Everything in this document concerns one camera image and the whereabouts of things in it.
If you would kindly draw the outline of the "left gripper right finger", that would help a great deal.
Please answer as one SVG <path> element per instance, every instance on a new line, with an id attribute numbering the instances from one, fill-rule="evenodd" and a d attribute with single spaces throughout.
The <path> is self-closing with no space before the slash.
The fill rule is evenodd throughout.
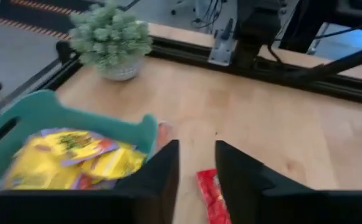
<path id="1" fill-rule="evenodd" d="M 215 154 L 232 223 L 362 224 L 362 190 L 311 189 L 222 140 Z"/>

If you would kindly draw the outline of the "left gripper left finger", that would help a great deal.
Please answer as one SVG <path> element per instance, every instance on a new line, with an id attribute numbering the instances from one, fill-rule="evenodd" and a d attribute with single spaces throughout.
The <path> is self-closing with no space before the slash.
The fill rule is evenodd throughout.
<path id="1" fill-rule="evenodd" d="M 171 223 L 179 184 L 179 142 L 109 190 L 6 190 L 0 223 Z"/>

